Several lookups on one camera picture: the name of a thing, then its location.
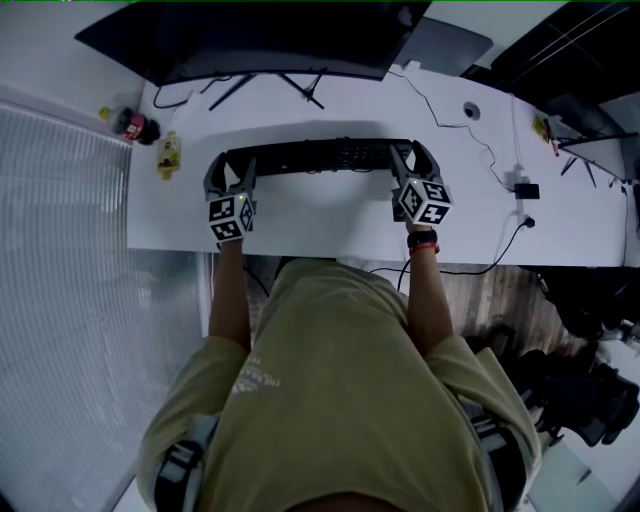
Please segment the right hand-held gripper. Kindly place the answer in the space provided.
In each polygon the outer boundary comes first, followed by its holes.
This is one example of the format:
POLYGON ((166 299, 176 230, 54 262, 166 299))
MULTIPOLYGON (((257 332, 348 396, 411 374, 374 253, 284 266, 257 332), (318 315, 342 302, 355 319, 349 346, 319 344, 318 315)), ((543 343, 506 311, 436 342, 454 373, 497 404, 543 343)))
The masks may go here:
POLYGON ((390 169, 398 183, 392 191, 395 222, 439 226, 452 208, 452 194, 443 184, 439 164, 419 141, 412 142, 413 171, 395 144, 389 145, 390 169), (422 179, 412 178, 413 173, 422 179))

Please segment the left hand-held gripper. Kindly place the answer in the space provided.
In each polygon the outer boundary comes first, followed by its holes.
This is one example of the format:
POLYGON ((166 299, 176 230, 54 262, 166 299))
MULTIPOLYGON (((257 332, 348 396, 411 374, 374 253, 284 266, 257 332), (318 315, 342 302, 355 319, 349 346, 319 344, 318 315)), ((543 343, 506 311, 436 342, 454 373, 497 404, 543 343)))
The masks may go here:
POLYGON ((252 194, 255 188, 256 163, 252 158, 245 170, 236 175, 238 180, 229 189, 225 177, 225 152, 216 157, 206 172, 203 179, 205 199, 212 200, 209 202, 208 223, 219 244, 242 240, 253 231, 256 203, 248 194, 252 194), (227 190, 236 195, 225 196, 227 190))

